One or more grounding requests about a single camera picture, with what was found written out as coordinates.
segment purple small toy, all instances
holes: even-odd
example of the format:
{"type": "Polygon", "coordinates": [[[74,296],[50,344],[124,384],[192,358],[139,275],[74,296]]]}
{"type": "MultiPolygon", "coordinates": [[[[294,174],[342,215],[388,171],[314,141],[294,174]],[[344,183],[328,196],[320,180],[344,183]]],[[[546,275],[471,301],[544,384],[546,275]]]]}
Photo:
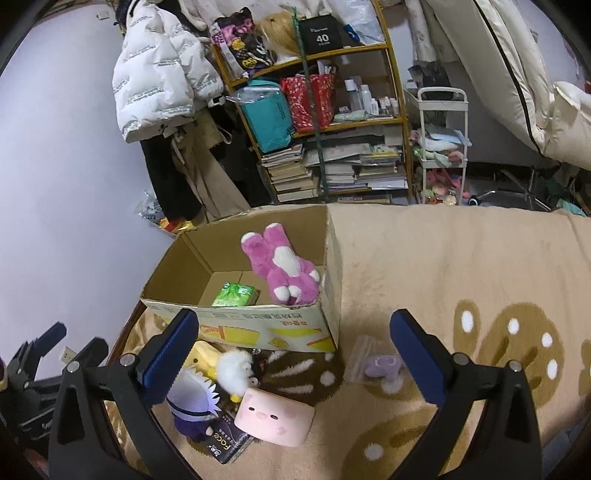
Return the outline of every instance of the purple small toy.
{"type": "Polygon", "coordinates": [[[394,381],[398,378],[402,360],[396,355],[374,355],[365,361],[363,372],[370,378],[382,378],[394,381]]]}

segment white puffer jacket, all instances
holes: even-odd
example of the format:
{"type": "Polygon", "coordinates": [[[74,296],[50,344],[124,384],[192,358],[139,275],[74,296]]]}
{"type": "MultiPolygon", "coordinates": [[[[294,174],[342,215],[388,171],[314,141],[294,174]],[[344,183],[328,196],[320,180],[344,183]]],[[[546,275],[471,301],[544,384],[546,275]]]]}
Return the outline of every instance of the white puffer jacket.
{"type": "Polygon", "coordinates": [[[117,122],[127,143],[193,120],[223,82],[202,42],[177,17],[146,0],[132,2],[113,72],[117,122]]]}

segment beige blanket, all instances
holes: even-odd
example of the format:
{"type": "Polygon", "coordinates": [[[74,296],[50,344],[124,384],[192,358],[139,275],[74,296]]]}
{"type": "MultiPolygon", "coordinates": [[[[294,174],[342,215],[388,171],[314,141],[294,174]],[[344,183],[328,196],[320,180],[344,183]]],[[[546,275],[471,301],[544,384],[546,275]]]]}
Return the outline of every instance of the beige blanket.
{"type": "MultiPolygon", "coordinates": [[[[222,466],[174,431],[166,406],[156,407],[202,477],[388,478],[434,407],[409,378],[398,388],[345,384],[342,375],[359,335],[389,341],[389,317],[399,308],[452,352],[483,364],[521,361],[544,443],[582,418],[591,393],[591,220],[492,207],[329,208],[344,262],[339,351],[275,353],[263,380],[277,393],[316,406],[307,443],[295,449],[253,443],[235,463],[222,466]]],[[[161,320],[146,312],[126,349],[139,350],[161,328],[161,320]]],[[[141,467],[121,419],[109,408],[129,461],[141,467]]],[[[463,455],[476,420],[470,417],[448,469],[463,455]]]]}

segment bookshelf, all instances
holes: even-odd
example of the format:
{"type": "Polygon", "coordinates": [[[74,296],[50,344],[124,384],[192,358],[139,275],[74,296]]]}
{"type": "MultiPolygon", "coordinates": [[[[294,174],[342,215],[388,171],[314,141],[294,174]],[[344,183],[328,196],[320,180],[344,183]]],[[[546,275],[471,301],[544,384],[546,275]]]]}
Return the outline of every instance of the bookshelf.
{"type": "MultiPolygon", "coordinates": [[[[344,124],[332,124],[328,127],[325,127],[320,130],[320,133],[331,133],[331,132],[338,132],[338,131],[345,131],[359,127],[368,127],[373,125],[401,125],[402,129],[402,151],[404,153],[404,161],[405,161],[405,170],[407,175],[407,183],[409,185],[407,189],[407,197],[410,201],[412,190],[410,186],[412,185],[412,175],[413,175],[413,161],[412,161],[412,153],[410,150],[410,132],[408,128],[408,121],[406,115],[406,105],[404,99],[404,91],[402,89],[402,82],[400,79],[400,74],[398,72],[398,65],[396,62],[396,55],[394,53],[394,47],[392,46],[392,41],[390,39],[390,35],[388,32],[388,27],[386,25],[386,20],[384,18],[384,13],[382,11],[382,6],[378,0],[371,0],[371,3],[374,7],[376,12],[376,16],[379,22],[379,25],[382,29],[382,33],[384,34],[384,43],[373,44],[373,45],[363,45],[363,46],[356,46],[356,47],[348,47],[348,48],[340,48],[338,50],[329,50],[322,53],[306,55],[307,61],[315,61],[319,59],[328,59],[331,57],[341,56],[341,55],[351,55],[351,54],[363,54],[370,51],[378,51],[381,52],[382,58],[384,60],[384,65],[387,68],[387,75],[386,80],[390,90],[390,97],[398,99],[398,107],[400,109],[400,116],[397,118],[381,118],[381,119],[369,119],[365,121],[359,122],[347,122],[344,124]]],[[[302,64],[301,58],[293,59],[281,64],[273,65],[267,69],[262,69],[257,71],[253,74],[250,78],[240,78],[235,79],[230,73],[228,69],[228,65],[226,64],[225,59],[219,47],[213,45],[213,56],[217,63],[217,66],[220,71],[220,75],[226,85],[226,88],[229,93],[233,93],[237,88],[240,88],[243,85],[246,85],[248,80],[253,78],[269,75],[271,73],[280,72],[283,69],[287,69],[289,67],[297,66],[302,64]]],[[[248,137],[251,141],[251,144],[255,150],[256,156],[259,159],[259,162],[263,156],[257,142],[256,138],[250,128],[248,121],[242,111],[242,108],[237,105],[238,115],[241,118],[242,123],[244,124],[244,128],[248,134],[248,137]]],[[[293,138],[304,138],[314,135],[314,132],[305,132],[305,133],[293,133],[293,138]]],[[[259,166],[259,172],[261,176],[264,177],[264,183],[267,185],[269,192],[271,193],[274,201],[277,201],[277,191],[274,189],[271,177],[267,169],[264,167],[259,166]]]]}

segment plastic bag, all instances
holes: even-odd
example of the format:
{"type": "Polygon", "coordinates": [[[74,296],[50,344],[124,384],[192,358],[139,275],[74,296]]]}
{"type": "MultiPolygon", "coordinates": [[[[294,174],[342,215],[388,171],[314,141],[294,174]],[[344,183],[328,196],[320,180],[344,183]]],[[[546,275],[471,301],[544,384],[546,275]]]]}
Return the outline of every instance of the plastic bag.
{"type": "Polygon", "coordinates": [[[392,353],[392,344],[376,337],[360,335],[345,367],[344,379],[348,383],[379,385],[388,394],[400,389],[410,380],[404,363],[392,353]]]}
{"type": "Polygon", "coordinates": [[[145,197],[135,207],[134,213],[156,225],[164,218],[162,207],[156,198],[156,194],[149,190],[144,190],[145,197]]]}
{"type": "Polygon", "coordinates": [[[281,93],[281,89],[279,86],[252,86],[252,87],[244,87],[240,90],[237,90],[232,95],[228,95],[226,100],[229,102],[238,103],[239,105],[246,105],[248,103],[255,103],[259,100],[263,100],[264,98],[268,98],[272,95],[279,95],[281,93]]]}
{"type": "Polygon", "coordinates": [[[384,43],[384,33],[370,0],[327,0],[327,3],[351,38],[365,45],[384,43]]]}

